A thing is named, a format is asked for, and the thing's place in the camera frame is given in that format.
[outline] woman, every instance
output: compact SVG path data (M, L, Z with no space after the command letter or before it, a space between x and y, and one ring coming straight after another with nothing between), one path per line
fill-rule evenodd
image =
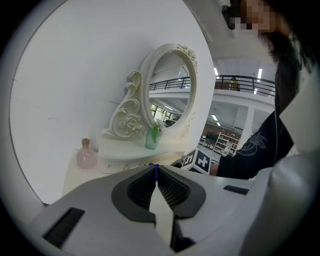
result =
M305 32L295 22L288 9L288 1L241 0L231 1L241 22L258 30L259 38L266 43L269 54L277 63L275 74L275 111L263 122L260 129L231 157L221 157L213 164L210 175L237 179L250 179L258 171L272 167L293 147L288 131L279 115L304 85L315 58L302 38Z

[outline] window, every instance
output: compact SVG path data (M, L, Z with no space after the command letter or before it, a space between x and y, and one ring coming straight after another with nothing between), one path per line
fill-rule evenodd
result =
M152 104L151 105L151 115L155 121L157 119L165 122L166 120L170 119L171 113L163 109L162 107L159 107L157 105Z
M165 115L163 115L163 120L162 121L166 121L166 120L168 120L168 119L170 119L170 117L171 117L171 113L170 112L165 112Z
M157 106L155 114L154 114L154 117L153 117L154 120L157 120L157 119L163 120L163 116L162 115L163 115L164 111L165 110L163 108Z
M151 105L151 115L153 118L155 118L155 114L156 114L156 111L157 111L157 106L156 105Z

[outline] perfume bottle cap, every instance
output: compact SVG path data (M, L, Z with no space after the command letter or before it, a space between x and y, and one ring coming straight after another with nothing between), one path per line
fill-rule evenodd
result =
M90 139L88 139L88 138L83 138L82 139L82 146L89 146L89 144L90 144Z

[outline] white column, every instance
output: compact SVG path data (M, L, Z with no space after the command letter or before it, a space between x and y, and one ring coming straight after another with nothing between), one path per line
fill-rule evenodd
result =
M236 150L239 150L242 148L242 146L247 142L247 140L250 138L251 132L252 132L252 122L254 120L254 113L255 113L255 108L252 106L248 107L248 113L246 114L246 119L245 119L245 125L243 128L243 132L241 135L241 138L238 142L238 145L236 147Z

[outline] hand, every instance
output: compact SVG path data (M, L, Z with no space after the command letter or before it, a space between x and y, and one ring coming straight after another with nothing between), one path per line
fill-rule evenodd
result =
M217 176L218 168L219 168L219 163L211 164L209 175Z

